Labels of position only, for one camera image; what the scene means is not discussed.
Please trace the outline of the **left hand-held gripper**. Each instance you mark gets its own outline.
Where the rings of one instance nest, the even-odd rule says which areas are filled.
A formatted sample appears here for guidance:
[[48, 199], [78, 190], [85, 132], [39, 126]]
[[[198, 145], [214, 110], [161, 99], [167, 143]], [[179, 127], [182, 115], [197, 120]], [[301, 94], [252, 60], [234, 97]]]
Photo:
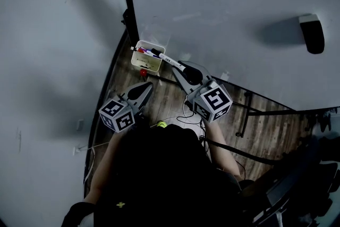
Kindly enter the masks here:
[[153, 89], [152, 82], [137, 83], [109, 99], [98, 111], [104, 125], [115, 132], [121, 132], [133, 125], [134, 117], [146, 106]]

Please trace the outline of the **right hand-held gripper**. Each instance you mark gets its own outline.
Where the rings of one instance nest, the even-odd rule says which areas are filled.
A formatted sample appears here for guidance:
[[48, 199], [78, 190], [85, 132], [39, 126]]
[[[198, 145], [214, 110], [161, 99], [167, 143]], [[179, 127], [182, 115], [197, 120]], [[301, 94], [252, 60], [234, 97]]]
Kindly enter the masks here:
[[190, 61], [178, 63], [185, 68], [195, 68], [202, 75], [202, 80], [197, 85], [192, 85], [185, 80], [179, 69], [172, 67], [173, 76], [181, 90], [187, 94], [192, 111], [209, 123], [225, 115], [233, 103], [225, 87], [219, 85], [203, 66]]

